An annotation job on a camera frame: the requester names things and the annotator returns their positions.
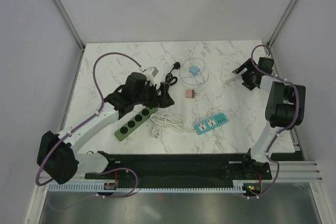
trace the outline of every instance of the gray floor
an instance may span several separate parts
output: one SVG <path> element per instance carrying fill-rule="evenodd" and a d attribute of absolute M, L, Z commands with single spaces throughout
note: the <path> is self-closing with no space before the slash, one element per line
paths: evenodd
<path fill-rule="evenodd" d="M 50 203 L 62 208 L 87 195 L 52 193 Z M 309 186 L 289 184 L 276 184 L 264 197 L 253 200 L 230 194 L 141 193 L 123 199 L 95 197 L 63 212 L 45 206 L 43 219 L 40 223 L 321 223 Z"/>

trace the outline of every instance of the marble tabletop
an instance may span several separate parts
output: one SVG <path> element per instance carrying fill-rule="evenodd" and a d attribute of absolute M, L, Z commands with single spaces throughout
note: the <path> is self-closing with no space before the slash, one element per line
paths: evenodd
<path fill-rule="evenodd" d="M 260 89 L 249 91 L 241 84 L 241 78 L 226 85 L 223 83 L 232 77 L 232 70 L 250 57 L 251 50 L 258 44 L 261 44 L 260 40 L 87 44 L 65 127 L 80 123 L 99 106 L 100 98 L 93 83 L 92 67 L 95 60 L 106 52 L 122 52 L 134 57 L 143 68 L 157 67 L 157 83 L 164 80 L 176 61 L 183 63 L 189 58 L 202 58 L 209 78 L 197 90 L 197 96 L 194 99 L 185 98 L 187 88 L 178 82 L 170 88 L 175 105 L 159 109 L 157 113 L 179 116 L 186 121 L 186 128 L 192 130 L 195 123 L 224 112 L 228 118 L 225 125 L 200 136 L 163 129 L 161 137 L 155 138 L 151 135 L 153 124 L 147 121 L 124 141 L 119 142 L 114 133 L 141 111 L 142 107 L 137 105 L 133 112 L 93 137 L 80 153 L 245 153 L 256 143 L 266 124 L 265 106 L 268 93 Z M 257 50 L 255 56 L 255 60 L 258 60 L 265 53 L 262 49 Z M 97 80 L 104 96 L 124 84 L 127 76 L 134 71 L 139 71 L 139 68 L 125 57 L 112 55 L 102 59 L 97 65 Z M 179 71 L 174 71 L 173 74 L 178 76 Z M 273 152 L 294 152 L 288 132 L 283 132 Z"/>

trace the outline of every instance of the coiled white cable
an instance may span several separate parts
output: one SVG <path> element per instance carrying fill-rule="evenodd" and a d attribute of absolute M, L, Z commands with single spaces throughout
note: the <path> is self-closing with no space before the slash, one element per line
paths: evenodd
<path fill-rule="evenodd" d="M 170 127 L 177 132 L 195 133 L 195 130 L 188 131 L 184 128 L 185 121 L 182 118 L 172 116 L 169 113 L 162 115 L 152 114 L 149 121 L 161 127 Z"/>

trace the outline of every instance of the wall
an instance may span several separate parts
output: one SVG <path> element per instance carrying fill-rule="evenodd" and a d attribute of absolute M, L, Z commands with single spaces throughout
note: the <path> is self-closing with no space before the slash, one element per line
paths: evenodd
<path fill-rule="evenodd" d="M 23 223 L 40 138 L 60 123 L 79 58 L 51 0 L 0 0 L 1 223 Z"/>
<path fill-rule="evenodd" d="M 274 50 L 283 76 L 307 87 L 300 143 L 318 162 L 336 208 L 335 13 L 336 0 L 300 0 Z"/>
<path fill-rule="evenodd" d="M 268 40 L 290 0 L 61 0 L 84 43 Z"/>

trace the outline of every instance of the green power strip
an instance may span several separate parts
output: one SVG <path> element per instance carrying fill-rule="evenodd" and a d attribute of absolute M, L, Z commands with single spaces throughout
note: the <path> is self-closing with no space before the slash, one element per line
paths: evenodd
<path fill-rule="evenodd" d="M 144 108 L 140 111 L 135 117 L 133 117 L 128 123 L 126 123 L 123 127 L 118 129 L 114 135 L 121 142 L 126 137 L 128 137 L 133 131 L 135 131 L 141 124 L 147 121 L 151 114 L 154 114 L 158 111 L 158 108 Z"/>

